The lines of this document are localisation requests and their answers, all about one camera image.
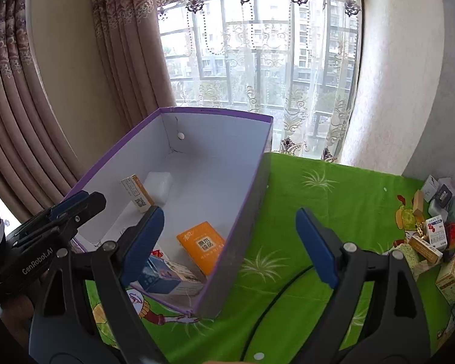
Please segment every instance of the pile of boxes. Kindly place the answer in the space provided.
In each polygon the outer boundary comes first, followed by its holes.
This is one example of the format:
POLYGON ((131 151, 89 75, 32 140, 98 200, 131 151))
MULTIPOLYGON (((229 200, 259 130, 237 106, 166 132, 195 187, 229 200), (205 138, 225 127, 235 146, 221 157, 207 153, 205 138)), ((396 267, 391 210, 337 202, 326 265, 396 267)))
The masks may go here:
POLYGON ((455 223, 450 222, 448 217, 453 199, 455 186, 451 178, 436 180, 429 176, 414 196, 414 231, 405 231, 404 242, 395 241, 392 248, 403 252, 415 279, 433 266, 441 265, 435 285, 452 306, 452 316, 447 328, 438 336, 437 348, 455 329, 455 223), (427 220, 423 217, 423 200, 429 203, 428 213, 432 216, 427 220), (415 253, 408 255, 409 247, 415 253))

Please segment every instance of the green tablecloth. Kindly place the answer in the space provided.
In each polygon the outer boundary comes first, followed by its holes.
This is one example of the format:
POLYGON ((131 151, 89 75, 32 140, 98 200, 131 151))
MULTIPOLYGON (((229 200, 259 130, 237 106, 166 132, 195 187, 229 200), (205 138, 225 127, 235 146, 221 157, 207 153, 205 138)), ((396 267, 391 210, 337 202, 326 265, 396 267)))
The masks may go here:
MULTIPOLYGON (((253 240, 219 317, 181 323, 184 318, 174 318, 178 313, 147 299, 149 315, 142 321, 173 364, 239 360, 254 323, 270 301, 287 281, 311 264, 295 230, 295 213, 300 207, 311 208, 343 242, 355 242, 362 249, 382 253, 395 239, 404 237, 395 222, 395 213, 402 205, 398 195, 406 200, 406 208, 411 208, 420 181, 276 153, 271 157, 269 185, 253 240)), ((438 270, 435 267, 418 279, 432 351, 437 331, 446 326, 450 316, 447 302, 434 285, 438 270)), ((94 283, 87 286, 91 304, 96 307, 99 298, 94 283)), ((372 284, 365 283, 343 348, 357 341, 371 290, 372 284)), ((268 312, 245 360, 288 363, 316 325, 331 293, 314 269, 300 277, 268 312), (257 355, 263 359, 256 360, 256 353, 263 353, 257 355)), ((98 327, 103 340, 114 344, 107 324, 98 327)), ((401 333, 410 341, 410 335, 404 330, 401 333)))

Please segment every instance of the black cable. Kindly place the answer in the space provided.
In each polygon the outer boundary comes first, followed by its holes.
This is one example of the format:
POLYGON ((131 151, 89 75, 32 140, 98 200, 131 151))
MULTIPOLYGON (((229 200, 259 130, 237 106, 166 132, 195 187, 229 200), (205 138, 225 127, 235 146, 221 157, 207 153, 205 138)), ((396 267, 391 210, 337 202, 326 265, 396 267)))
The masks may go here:
POLYGON ((304 270, 300 271, 298 274, 296 274, 293 278, 291 278, 286 284, 285 286, 283 286, 283 288, 278 292, 278 294, 271 300, 271 303, 270 305, 268 305, 265 309, 265 311, 261 314, 261 316, 258 318, 258 320, 256 321, 255 325, 253 326, 253 329, 251 329, 251 333, 249 334, 249 337, 248 339, 246 340, 246 343, 244 344, 244 348, 243 348, 243 352, 241 353, 241 358, 239 359, 239 361, 243 361, 245 356, 246 356, 246 353, 248 351, 248 348, 249 348, 249 345, 251 345, 251 341, 253 340, 253 337, 255 336, 256 334, 256 330, 258 329, 258 327, 260 326, 261 322, 263 321, 263 319, 265 318, 265 316, 268 314, 268 312, 270 311, 270 309, 273 307, 273 305, 275 305, 275 303, 278 301, 278 299, 282 296, 283 293, 285 293, 285 291, 299 278, 301 277, 304 273, 306 273, 309 269, 312 269, 313 268, 313 265, 309 265, 307 268, 305 268, 304 270))

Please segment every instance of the brown curtain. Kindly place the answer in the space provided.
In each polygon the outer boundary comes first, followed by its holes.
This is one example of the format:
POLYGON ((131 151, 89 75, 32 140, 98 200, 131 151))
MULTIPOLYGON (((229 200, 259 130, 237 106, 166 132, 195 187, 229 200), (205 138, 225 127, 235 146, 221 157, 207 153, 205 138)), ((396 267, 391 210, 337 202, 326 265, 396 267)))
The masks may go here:
POLYGON ((0 3, 0 198, 19 220, 60 202, 83 174, 32 60, 25 0, 0 3))
POLYGON ((156 0, 91 0, 96 40, 118 113, 133 127, 174 98, 156 0))

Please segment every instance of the cartoon character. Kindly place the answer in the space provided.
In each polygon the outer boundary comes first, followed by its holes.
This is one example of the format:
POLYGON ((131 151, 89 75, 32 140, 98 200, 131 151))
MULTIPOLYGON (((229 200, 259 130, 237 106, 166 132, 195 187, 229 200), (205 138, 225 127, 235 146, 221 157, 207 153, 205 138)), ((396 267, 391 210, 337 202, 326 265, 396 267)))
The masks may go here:
POLYGON ((398 200, 401 201, 399 209, 396 211, 396 225, 399 230, 404 230, 406 240, 416 232, 416 217, 413 215, 413 207, 406 206, 406 199, 398 194, 398 200))
MULTIPOLYGON (((156 314, 150 309, 150 303, 147 301, 147 298, 136 289, 127 289, 126 293, 130 298, 135 311, 137 312, 140 319, 146 319, 153 324, 163 326, 165 323, 176 322, 176 323, 196 323, 199 321, 196 317, 188 317, 187 315, 178 315, 178 316, 164 316, 162 314, 156 314)), ((106 319, 105 312, 101 303, 97 304, 93 308, 93 317, 95 318, 96 325, 100 332, 104 334, 105 337, 111 339, 114 342, 114 347, 116 345, 116 340, 114 338, 113 332, 108 324, 106 319)))

